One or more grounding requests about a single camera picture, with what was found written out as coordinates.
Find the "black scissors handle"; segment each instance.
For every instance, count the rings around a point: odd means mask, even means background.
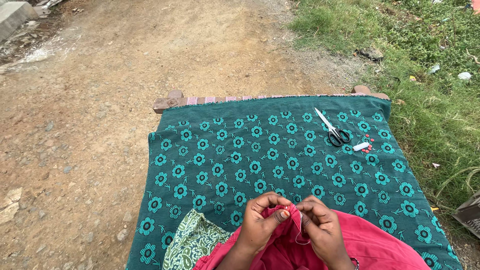
[[[328,132],[328,138],[334,146],[342,146],[344,143],[350,142],[350,134],[339,128],[336,128],[334,131],[336,134],[333,131]]]

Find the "green bedsheet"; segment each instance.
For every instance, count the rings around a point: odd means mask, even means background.
[[[351,134],[331,145],[315,115]],[[227,232],[248,199],[310,194],[358,215],[413,247],[432,270],[461,269],[388,127],[390,102],[374,97],[255,99],[165,110],[149,134],[149,169],[129,270],[161,269],[191,209]],[[374,139],[369,153],[352,147]]]

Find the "scissors blade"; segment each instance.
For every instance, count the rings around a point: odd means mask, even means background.
[[[320,116],[320,118],[322,119],[322,121],[325,123],[325,125],[333,130],[335,130],[334,127],[332,127],[332,125],[330,125],[330,122],[325,118],[325,116],[317,109],[317,108],[314,108],[315,111],[317,112],[318,116]]]

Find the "green grass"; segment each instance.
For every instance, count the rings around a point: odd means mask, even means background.
[[[351,55],[355,49],[372,47],[384,54],[381,63],[368,65],[358,84],[393,100],[390,128],[426,197],[441,208],[441,216],[457,235],[466,230],[449,214],[472,190],[480,189],[478,175],[469,181],[469,171],[456,175],[480,166],[480,65],[465,53],[468,48],[480,55],[480,16],[464,9],[466,4],[464,0],[439,4],[406,0],[395,6],[375,0],[301,0],[289,25],[301,35],[295,43],[298,49],[324,47]],[[441,69],[427,75],[434,64]],[[458,79],[461,72],[470,72],[472,79]],[[409,80],[411,75],[416,82]],[[397,99],[405,104],[395,104]],[[435,169],[432,162],[441,166]]]

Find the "red garment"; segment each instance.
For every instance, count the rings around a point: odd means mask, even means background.
[[[283,206],[266,208],[264,218],[270,216]],[[282,222],[273,232],[265,248],[252,261],[250,270],[326,270],[325,264],[315,255],[312,245],[307,243],[300,232],[301,213],[291,204],[288,211],[290,218]],[[359,261],[361,269],[401,269],[430,270],[423,259],[410,246],[382,231],[370,222],[342,212],[335,211],[340,220],[340,227],[347,253]],[[193,270],[212,270],[223,260],[235,244],[241,227],[225,242],[218,243],[212,253],[200,258]]]

